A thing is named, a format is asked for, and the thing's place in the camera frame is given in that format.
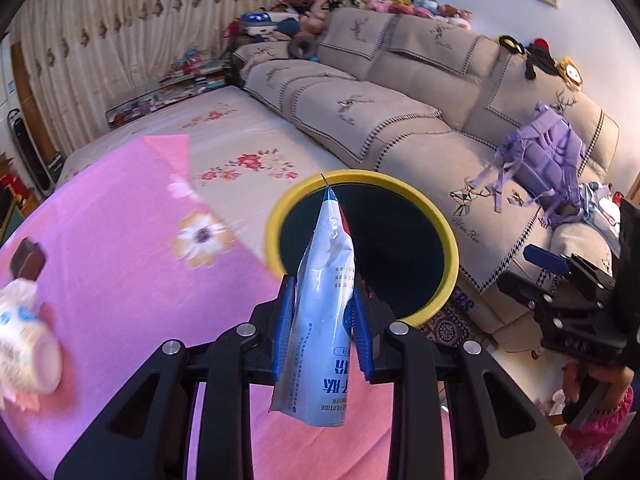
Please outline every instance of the beige sofa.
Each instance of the beige sofa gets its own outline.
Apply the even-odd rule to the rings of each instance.
[[[580,181],[606,181],[619,128],[562,78],[536,70],[527,80],[522,57],[474,32],[359,9],[332,12],[319,63],[287,59],[287,43],[247,45],[234,56],[245,64],[249,94],[348,166],[404,180],[436,204],[460,250],[456,303],[506,349],[535,348],[540,332],[529,310],[497,290],[497,277],[509,269],[552,286],[522,257],[527,244],[578,253],[610,271],[609,249],[587,225],[553,232],[542,227],[537,205],[507,200],[497,213],[484,188],[466,183],[538,101],[561,112],[585,143]],[[504,195],[528,198],[515,182]]]

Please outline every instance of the person's hand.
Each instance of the person's hand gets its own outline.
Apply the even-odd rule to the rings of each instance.
[[[562,379],[562,389],[567,400],[578,402],[580,397],[580,384],[578,374],[580,373],[580,363],[570,361],[564,367],[564,378]],[[626,390],[634,378],[634,372],[630,368],[620,364],[609,366],[591,366],[589,375],[601,383],[609,383],[611,386],[607,390],[604,398],[596,410],[608,412],[617,409],[625,400]]]

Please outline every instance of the silver bolt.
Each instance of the silver bolt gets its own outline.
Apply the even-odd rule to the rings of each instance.
[[[251,323],[242,323],[236,328],[236,333],[242,337],[249,337],[255,334],[255,325]]]
[[[167,355],[177,354],[180,351],[180,341],[176,341],[175,339],[171,339],[162,345],[162,352]]]
[[[465,349],[465,352],[471,355],[478,355],[482,351],[482,347],[480,343],[476,341],[465,341],[462,345],[462,348]]]
[[[389,330],[396,335],[404,335],[409,333],[409,327],[406,323],[402,321],[394,321],[389,325]]]

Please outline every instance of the pink sleeve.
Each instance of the pink sleeve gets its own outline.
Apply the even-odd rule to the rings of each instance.
[[[633,401],[634,391],[630,386],[620,409],[610,417],[589,421],[581,430],[569,425],[564,428],[561,438],[580,464],[583,475],[595,468],[607,454],[611,439],[625,421]]]

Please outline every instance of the wall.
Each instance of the wall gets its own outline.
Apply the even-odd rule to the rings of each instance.
[[[25,186],[34,187],[33,180],[15,149],[6,120],[9,111],[20,108],[18,92],[15,91],[14,70],[11,66],[10,34],[7,34],[0,44],[0,69],[0,153],[5,152],[7,157],[13,158],[14,171],[18,173]]]
[[[474,29],[490,38],[542,37],[554,57],[571,56],[585,94],[620,125],[609,176],[627,192],[640,171],[640,48],[610,0],[560,0],[559,9],[537,0],[440,1],[471,10]]]

